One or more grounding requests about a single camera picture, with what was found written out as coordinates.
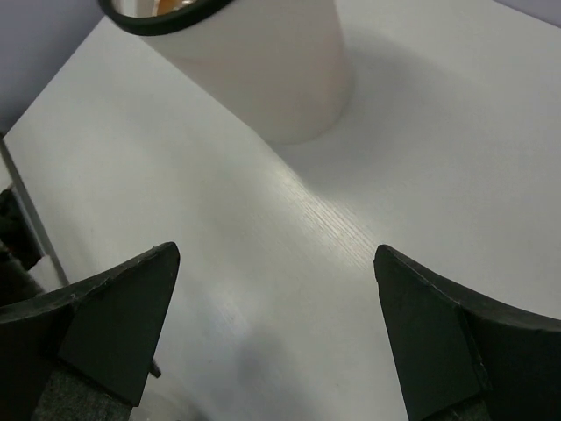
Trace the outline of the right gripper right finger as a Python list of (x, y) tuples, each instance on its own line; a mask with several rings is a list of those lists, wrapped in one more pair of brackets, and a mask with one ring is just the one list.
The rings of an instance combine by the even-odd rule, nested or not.
[(388, 245), (373, 268), (409, 419), (560, 418), (559, 320), (468, 289)]

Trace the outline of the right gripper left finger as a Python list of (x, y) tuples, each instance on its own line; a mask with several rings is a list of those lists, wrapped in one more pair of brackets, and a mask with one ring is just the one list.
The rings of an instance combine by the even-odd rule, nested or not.
[(160, 376), (154, 353), (179, 267), (166, 242), (48, 292), (3, 250), (2, 419), (128, 419)]

